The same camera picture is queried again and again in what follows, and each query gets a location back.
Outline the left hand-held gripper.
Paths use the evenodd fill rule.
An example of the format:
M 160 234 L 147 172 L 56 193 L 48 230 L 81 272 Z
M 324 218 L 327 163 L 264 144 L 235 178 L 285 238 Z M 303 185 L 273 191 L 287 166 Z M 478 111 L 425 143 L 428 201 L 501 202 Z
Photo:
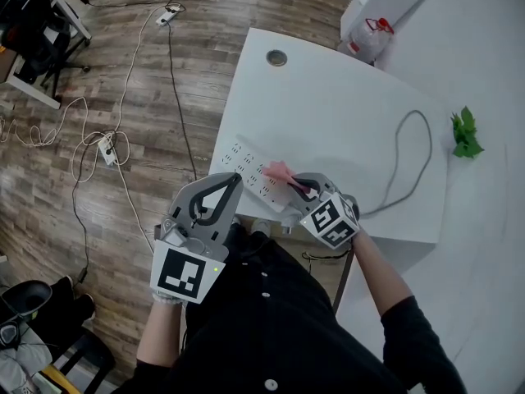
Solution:
M 243 193 L 239 173 L 217 173 L 184 186 L 155 240 L 150 287 L 162 297 L 200 304 L 225 267 L 223 245 Z

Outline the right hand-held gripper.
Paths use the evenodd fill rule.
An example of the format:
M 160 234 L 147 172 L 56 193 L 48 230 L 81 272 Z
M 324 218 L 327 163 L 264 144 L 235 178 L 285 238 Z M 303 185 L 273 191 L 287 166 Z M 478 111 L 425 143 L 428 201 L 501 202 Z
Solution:
M 299 223 L 318 241 L 335 250 L 359 233 L 360 212 L 353 196 L 342 194 L 318 172 L 302 172 L 293 178 L 300 185 L 287 185 L 290 205 L 301 212 Z

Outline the pink cloth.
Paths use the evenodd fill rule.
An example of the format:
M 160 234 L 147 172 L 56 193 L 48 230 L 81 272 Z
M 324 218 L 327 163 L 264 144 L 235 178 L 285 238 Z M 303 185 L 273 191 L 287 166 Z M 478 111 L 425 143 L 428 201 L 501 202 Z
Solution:
M 262 174 L 280 184 L 288 199 L 292 199 L 293 195 L 315 197 L 319 194 L 318 190 L 306 184 L 306 178 L 292 171 L 284 161 L 270 161 L 267 166 L 262 166 Z

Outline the person's right forearm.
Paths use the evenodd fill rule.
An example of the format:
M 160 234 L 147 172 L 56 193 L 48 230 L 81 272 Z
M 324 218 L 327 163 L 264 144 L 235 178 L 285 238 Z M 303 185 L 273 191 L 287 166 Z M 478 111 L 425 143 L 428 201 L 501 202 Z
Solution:
M 363 229 L 353 238 L 352 246 L 380 316 L 413 295 L 404 279 Z

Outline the person's left forearm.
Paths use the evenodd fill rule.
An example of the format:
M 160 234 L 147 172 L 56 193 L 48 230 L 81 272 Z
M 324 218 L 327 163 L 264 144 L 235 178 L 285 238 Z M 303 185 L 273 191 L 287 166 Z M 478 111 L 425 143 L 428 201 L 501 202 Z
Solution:
M 137 360 L 170 368 L 180 356 L 182 304 L 153 302 L 137 350 Z

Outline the person's left hand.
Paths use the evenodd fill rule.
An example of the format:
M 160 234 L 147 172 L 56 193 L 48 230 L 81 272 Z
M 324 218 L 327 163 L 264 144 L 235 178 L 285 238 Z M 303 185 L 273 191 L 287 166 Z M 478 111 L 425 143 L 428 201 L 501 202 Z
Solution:
M 187 300 L 182 300 L 180 298 L 162 293 L 160 291 L 153 291 L 152 297 L 155 302 L 158 302 L 160 304 L 165 304 L 165 305 L 181 305 L 183 308 L 186 308 L 188 304 Z

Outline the white floor power strip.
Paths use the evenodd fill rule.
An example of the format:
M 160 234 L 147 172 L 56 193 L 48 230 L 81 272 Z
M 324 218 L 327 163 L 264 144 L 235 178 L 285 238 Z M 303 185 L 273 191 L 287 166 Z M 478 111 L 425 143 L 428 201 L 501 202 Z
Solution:
M 177 14 L 184 11 L 181 5 L 170 5 L 165 11 L 157 18 L 156 24 L 159 26 L 167 25 Z
M 110 135 L 105 135 L 98 141 L 98 150 L 108 166 L 116 163 L 116 153 Z

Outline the person's black garment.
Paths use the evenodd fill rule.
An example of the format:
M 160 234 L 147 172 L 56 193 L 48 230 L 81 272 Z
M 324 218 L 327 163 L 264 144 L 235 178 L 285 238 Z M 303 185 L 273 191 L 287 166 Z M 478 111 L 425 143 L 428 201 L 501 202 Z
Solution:
M 202 303 L 182 307 L 176 362 L 137 360 L 114 394 L 467 394 L 413 295 L 380 315 L 377 357 L 295 258 L 250 231 L 231 224 L 223 272 Z

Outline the green leafy plant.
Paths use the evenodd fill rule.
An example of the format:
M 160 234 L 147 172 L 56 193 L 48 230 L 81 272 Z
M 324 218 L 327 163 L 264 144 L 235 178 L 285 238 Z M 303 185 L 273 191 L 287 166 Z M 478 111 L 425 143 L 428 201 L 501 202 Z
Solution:
M 484 151 L 477 141 L 476 120 L 467 106 L 463 107 L 460 114 L 452 113 L 450 120 L 455 142 L 453 150 L 455 157 L 474 159 Z

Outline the clear water jug red cap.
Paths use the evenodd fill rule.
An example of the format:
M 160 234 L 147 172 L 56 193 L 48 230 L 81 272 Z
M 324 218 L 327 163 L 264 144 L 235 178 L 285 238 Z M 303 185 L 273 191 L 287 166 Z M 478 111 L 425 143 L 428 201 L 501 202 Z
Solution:
M 394 30 L 385 18 L 366 18 L 349 36 L 349 50 L 359 61 L 374 63 L 392 40 Z

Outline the black helmet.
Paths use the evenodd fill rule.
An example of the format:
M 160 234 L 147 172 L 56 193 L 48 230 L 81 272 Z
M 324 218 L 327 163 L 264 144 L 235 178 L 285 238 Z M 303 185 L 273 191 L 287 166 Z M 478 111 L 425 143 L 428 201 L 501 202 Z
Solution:
M 28 322 L 51 298 L 53 289 L 45 282 L 29 280 L 0 293 L 0 324 Z

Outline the wooden desk white legs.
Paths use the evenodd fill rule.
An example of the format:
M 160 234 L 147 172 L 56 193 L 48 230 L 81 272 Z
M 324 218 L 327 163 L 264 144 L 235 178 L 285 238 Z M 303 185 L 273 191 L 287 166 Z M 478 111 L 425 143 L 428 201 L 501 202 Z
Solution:
M 47 96 L 44 92 L 26 83 L 16 75 L 16 69 L 23 64 L 23 61 L 24 59 L 12 50 L 6 49 L 0 53 L 0 85 L 9 84 L 50 108 L 59 109 L 61 107 L 59 101 Z

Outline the small white desk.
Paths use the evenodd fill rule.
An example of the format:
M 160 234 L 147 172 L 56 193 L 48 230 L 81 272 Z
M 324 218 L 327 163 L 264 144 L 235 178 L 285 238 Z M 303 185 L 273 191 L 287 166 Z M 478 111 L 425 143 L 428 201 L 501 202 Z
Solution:
M 50 3 L 52 12 L 66 23 L 66 32 L 70 38 L 78 38 L 85 47 L 88 47 L 91 44 L 92 35 L 66 0 L 50 0 Z

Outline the yellow flat object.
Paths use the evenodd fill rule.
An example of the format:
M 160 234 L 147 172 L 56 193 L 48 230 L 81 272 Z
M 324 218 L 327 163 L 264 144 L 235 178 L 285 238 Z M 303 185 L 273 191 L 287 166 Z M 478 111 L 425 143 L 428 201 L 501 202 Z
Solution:
M 37 394 L 83 394 L 53 364 L 32 376 Z

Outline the black office chair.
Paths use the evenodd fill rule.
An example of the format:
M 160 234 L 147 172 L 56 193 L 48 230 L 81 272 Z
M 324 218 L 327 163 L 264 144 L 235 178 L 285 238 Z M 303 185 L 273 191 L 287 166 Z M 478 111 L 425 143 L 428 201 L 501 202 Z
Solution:
M 50 0 L 7 0 L 0 7 L 0 53 L 9 49 L 21 56 L 24 61 L 16 75 L 61 104 L 57 86 L 62 71 L 90 71 L 90 66 L 71 60 L 84 45 L 71 39 L 65 26 Z

